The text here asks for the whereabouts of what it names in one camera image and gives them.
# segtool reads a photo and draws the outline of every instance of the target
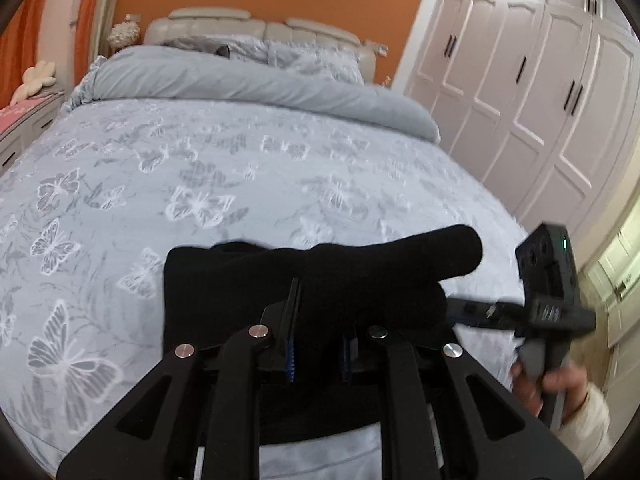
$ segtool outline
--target black garment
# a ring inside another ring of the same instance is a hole
[[[360,248],[269,250],[246,242],[175,248],[164,265],[164,352],[185,342],[222,344],[284,300],[298,277],[296,385],[262,388],[260,442],[360,428],[380,420],[378,395],[337,381],[340,334],[354,324],[426,330],[443,323],[438,281],[472,272],[481,258],[478,235],[466,226]]]

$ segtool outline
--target white fuzzy sleeve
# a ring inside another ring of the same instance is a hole
[[[589,476],[611,451],[609,407],[598,389],[590,383],[584,405],[558,432],[558,439],[578,458]]]

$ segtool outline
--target headboard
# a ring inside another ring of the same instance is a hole
[[[201,34],[246,34],[261,40],[314,43],[340,46],[358,53],[358,65],[366,83],[376,73],[376,55],[360,39],[346,30],[289,18],[285,23],[264,22],[251,17],[247,10],[226,7],[187,7],[172,11],[166,18],[153,20],[146,29],[144,44],[155,44],[179,36]]]

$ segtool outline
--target wardrobe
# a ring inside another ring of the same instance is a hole
[[[438,0],[407,93],[526,229],[580,236],[636,146],[639,61],[615,0]]]

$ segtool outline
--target silver screw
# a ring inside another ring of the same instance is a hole
[[[191,357],[195,351],[196,349],[193,347],[193,345],[190,345],[189,343],[182,343],[181,345],[178,345],[177,347],[175,347],[175,354],[180,359],[184,359],[185,357]]]
[[[460,357],[464,351],[462,346],[456,345],[455,343],[447,343],[442,347],[442,353],[447,357],[457,358]]]
[[[367,332],[369,333],[369,337],[373,339],[384,339],[388,334],[388,330],[385,327],[379,325],[370,326]]]
[[[253,325],[249,329],[249,335],[255,338],[265,337],[268,333],[269,327],[265,325]]]

